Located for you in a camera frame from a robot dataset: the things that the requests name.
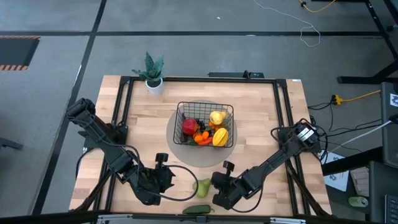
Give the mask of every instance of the wooden tabletop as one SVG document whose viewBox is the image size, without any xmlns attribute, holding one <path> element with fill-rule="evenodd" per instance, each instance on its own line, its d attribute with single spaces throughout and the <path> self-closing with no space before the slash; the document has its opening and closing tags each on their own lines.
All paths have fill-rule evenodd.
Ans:
<svg viewBox="0 0 398 224">
<path fill-rule="evenodd" d="M 111 122 L 119 81 L 120 76 L 104 76 L 103 78 L 96 102 L 96 114 L 105 123 Z M 210 100 L 233 105 L 238 140 L 232 154 L 227 158 L 235 164 L 231 176 L 238 176 L 244 170 L 258 166 L 279 149 L 277 142 L 270 136 L 270 130 L 278 127 L 271 84 L 165 82 L 164 85 L 164 92 L 159 96 L 151 95 L 144 82 L 134 82 L 133 85 L 127 119 L 129 126 L 127 143 L 138 149 L 145 166 L 154 168 L 155 155 L 158 152 L 165 152 L 169 154 L 169 161 L 166 164 L 185 166 L 192 170 L 198 179 L 211 178 L 212 173 L 216 171 L 225 173 L 222 162 L 213 167 L 192 167 L 179 161 L 169 149 L 166 140 L 166 126 L 180 101 Z M 301 81 L 287 80 L 287 88 L 294 121 L 297 122 L 300 118 L 309 119 Z M 124 108 L 127 88 L 124 89 L 118 118 L 121 117 Z M 284 122 L 285 125 L 288 125 L 282 89 L 279 92 Z M 319 161 L 310 153 L 302 153 L 300 157 L 307 188 L 322 208 L 331 213 Z M 100 149 L 95 149 L 82 159 L 70 209 L 79 206 L 98 183 L 102 161 L 103 153 Z M 176 175 L 172 181 L 175 185 L 167 189 L 164 194 L 175 198 L 185 198 L 191 195 L 194 182 L 192 176 L 181 169 L 172 168 L 172 171 Z M 107 191 L 108 185 L 104 188 L 100 208 L 104 208 Z M 303 213 L 302 200 L 297 186 L 295 186 L 295 191 L 299 211 Z M 250 213 L 236 213 L 212 204 L 211 201 L 215 193 L 217 190 L 211 186 L 206 198 L 194 197 L 186 202 L 173 202 L 162 198 L 159 206 L 149 207 L 138 201 L 129 184 L 123 185 L 116 181 L 111 211 L 180 214 L 184 208 L 191 205 L 208 204 L 215 210 L 211 213 L 212 215 L 292 215 L 285 166 L 280 166 L 267 176 L 261 203 Z M 249 200 L 242 198 L 235 208 L 238 210 L 250 209 L 256 204 L 258 197 L 260 194 L 256 194 Z"/>
</svg>

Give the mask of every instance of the white pot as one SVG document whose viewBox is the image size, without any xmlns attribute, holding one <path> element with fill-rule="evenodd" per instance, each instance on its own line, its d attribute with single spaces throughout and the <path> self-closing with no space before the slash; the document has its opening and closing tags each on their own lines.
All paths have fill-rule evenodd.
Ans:
<svg viewBox="0 0 398 224">
<path fill-rule="evenodd" d="M 160 78 L 160 84 L 157 87 L 150 87 L 148 85 L 148 81 L 145 81 L 145 85 L 147 86 L 150 93 L 153 95 L 160 95 L 163 92 L 164 85 L 163 85 L 163 78 Z"/>
</svg>

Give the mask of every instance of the green pear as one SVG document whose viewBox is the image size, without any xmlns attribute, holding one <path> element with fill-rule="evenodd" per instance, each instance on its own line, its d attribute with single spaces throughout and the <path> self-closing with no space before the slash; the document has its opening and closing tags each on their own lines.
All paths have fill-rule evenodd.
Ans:
<svg viewBox="0 0 398 224">
<path fill-rule="evenodd" d="M 211 185 L 210 179 L 206 178 L 204 180 L 198 180 L 198 192 L 197 192 L 197 197 L 198 198 L 205 198 L 207 196 L 207 193 L 209 192 L 209 188 Z M 196 190 L 197 183 L 192 184 L 193 190 Z"/>
</svg>

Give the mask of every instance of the gray carpet floor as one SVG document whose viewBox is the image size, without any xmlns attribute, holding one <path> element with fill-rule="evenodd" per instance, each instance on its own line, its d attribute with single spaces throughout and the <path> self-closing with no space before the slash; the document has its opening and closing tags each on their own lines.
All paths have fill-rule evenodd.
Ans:
<svg viewBox="0 0 398 224">
<path fill-rule="evenodd" d="M 263 6 L 311 22 L 319 31 L 377 31 L 364 4 L 338 2 L 311 14 L 298 1 L 257 0 Z M 382 1 L 373 1 L 384 26 L 393 24 Z M 318 9 L 324 2 L 308 2 Z M 91 30 L 99 0 L 0 0 L 0 30 Z M 137 30 L 279 30 L 299 31 L 305 24 L 253 1 L 108 1 L 100 31 Z M 23 72 L 0 72 L 0 137 L 23 143 L 21 151 L 0 150 L 0 217 L 29 212 L 37 184 L 74 84 L 87 37 L 42 37 L 32 63 Z M 305 37 L 315 44 L 317 37 Z M 381 38 L 323 37 L 308 48 L 299 37 L 97 37 L 78 98 L 96 100 L 103 75 L 132 75 L 144 66 L 144 54 L 165 55 L 164 75 L 205 77 L 208 72 L 263 72 L 267 78 L 303 81 L 308 105 L 323 103 L 332 94 L 343 98 L 378 90 L 377 85 L 339 85 L 336 77 L 371 76 L 392 62 Z M 330 110 L 311 111 L 317 123 L 328 128 Z M 355 127 L 380 118 L 380 97 L 347 103 L 333 109 L 333 127 Z M 70 126 L 47 195 L 44 213 L 68 209 L 75 181 L 75 164 L 83 138 Z M 342 143 L 357 134 L 330 139 Z M 381 133 L 353 142 L 367 150 L 381 144 Z M 357 153 L 347 149 L 338 154 Z M 332 211 L 345 218 L 363 214 L 342 207 L 331 197 Z"/>
</svg>

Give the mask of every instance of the black wire basket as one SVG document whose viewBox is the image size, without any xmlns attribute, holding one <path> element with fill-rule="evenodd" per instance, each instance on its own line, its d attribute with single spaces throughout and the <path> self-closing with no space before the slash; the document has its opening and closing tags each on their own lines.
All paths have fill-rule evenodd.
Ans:
<svg viewBox="0 0 398 224">
<path fill-rule="evenodd" d="M 217 103 L 179 102 L 175 115 L 173 136 L 174 143 L 195 146 L 195 144 L 192 143 L 192 136 L 188 136 L 182 132 L 182 122 L 185 119 L 195 119 L 197 123 L 201 123 L 199 125 L 201 130 L 206 129 L 207 131 L 209 131 L 210 136 L 213 136 L 215 130 L 209 130 L 208 128 L 210 113 L 213 111 L 226 112 L 226 117 L 223 120 L 221 126 L 228 131 L 228 140 L 224 146 L 214 146 L 212 144 L 205 146 L 232 147 L 232 145 L 234 144 L 234 108 L 231 105 L 222 105 Z"/>
</svg>

